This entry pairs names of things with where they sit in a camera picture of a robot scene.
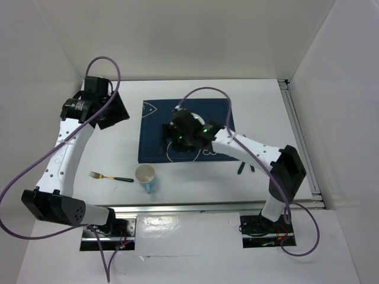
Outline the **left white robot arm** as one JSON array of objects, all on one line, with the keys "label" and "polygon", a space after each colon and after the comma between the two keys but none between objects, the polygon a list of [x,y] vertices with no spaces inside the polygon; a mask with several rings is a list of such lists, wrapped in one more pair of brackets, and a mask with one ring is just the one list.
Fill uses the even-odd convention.
[{"label": "left white robot arm", "polygon": [[21,200],[40,221],[79,226],[95,225],[104,236],[117,229],[113,209],[87,204],[73,197],[74,180],[85,146],[95,127],[105,129],[129,119],[119,96],[108,93],[111,82],[87,76],[84,89],[62,106],[57,144],[63,146],[50,158],[33,190],[24,190]]}]

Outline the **light blue mug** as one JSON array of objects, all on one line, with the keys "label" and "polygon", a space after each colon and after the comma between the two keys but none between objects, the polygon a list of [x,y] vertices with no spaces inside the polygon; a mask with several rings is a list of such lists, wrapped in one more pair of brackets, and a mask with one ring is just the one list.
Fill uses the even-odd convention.
[{"label": "light blue mug", "polygon": [[135,171],[136,180],[144,187],[147,194],[152,193],[156,183],[156,170],[151,164],[140,164]]}]

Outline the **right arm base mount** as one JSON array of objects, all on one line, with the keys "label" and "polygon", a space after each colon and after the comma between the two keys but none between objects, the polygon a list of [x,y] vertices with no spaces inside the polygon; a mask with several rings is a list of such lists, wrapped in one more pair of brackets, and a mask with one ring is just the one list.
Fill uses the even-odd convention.
[{"label": "right arm base mount", "polygon": [[287,224],[283,216],[271,222],[260,215],[242,215],[238,230],[244,249],[279,247],[282,241],[284,246],[297,245],[293,226]]}]

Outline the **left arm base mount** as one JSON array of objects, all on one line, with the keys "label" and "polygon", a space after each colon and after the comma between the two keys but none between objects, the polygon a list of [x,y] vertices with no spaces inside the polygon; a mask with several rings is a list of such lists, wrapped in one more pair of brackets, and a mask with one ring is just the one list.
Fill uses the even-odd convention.
[{"label": "left arm base mount", "polygon": [[135,249],[136,217],[116,219],[110,228],[92,225],[82,231],[80,251],[133,251]]}]

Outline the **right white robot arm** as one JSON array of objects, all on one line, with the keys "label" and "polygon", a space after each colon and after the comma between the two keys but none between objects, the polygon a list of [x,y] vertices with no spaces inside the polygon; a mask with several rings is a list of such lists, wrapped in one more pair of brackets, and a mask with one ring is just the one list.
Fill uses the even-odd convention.
[{"label": "right white robot arm", "polygon": [[296,196],[306,170],[293,146],[267,146],[239,135],[214,121],[205,123],[186,109],[177,109],[168,124],[161,126],[162,147],[170,142],[174,151],[210,150],[253,166],[269,177],[269,198],[258,218],[259,227],[271,232]]}]

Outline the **white plate blue rim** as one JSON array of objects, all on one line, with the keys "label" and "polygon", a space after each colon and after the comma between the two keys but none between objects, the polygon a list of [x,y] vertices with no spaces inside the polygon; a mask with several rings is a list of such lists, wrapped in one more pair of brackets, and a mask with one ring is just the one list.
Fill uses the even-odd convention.
[{"label": "white plate blue rim", "polygon": [[191,112],[191,116],[192,116],[192,119],[190,122],[191,125],[195,125],[196,127],[199,127],[199,126],[203,126],[205,124],[205,121],[203,120],[203,118],[200,115]]}]

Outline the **blue whale placemat cloth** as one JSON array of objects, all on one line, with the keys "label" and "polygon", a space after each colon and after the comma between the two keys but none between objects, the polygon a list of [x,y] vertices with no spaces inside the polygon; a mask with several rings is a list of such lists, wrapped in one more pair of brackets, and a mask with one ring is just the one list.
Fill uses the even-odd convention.
[{"label": "blue whale placemat cloth", "polygon": [[[234,158],[225,154],[210,152],[207,149],[197,152],[178,153],[170,144],[162,148],[162,125],[170,122],[173,108],[179,99],[153,99],[143,102],[139,138],[139,163],[176,163],[176,162],[228,162]],[[187,99],[184,107],[195,115],[208,121],[225,125],[228,103],[226,99]]]}]

